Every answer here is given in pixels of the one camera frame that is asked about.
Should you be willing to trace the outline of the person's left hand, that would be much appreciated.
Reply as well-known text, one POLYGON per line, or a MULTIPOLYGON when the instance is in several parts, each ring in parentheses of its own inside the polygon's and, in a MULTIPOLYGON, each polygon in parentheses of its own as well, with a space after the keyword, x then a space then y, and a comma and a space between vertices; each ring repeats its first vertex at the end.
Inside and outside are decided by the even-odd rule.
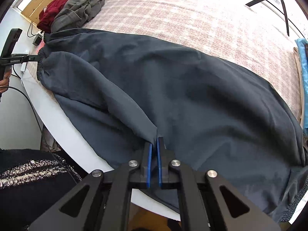
POLYGON ((0 94, 6 92, 8 90, 8 86, 9 86, 9 79, 11 77, 12 74, 12 70, 8 69, 5 73, 4 73, 4 77, 3 79, 0 81, 0 94))

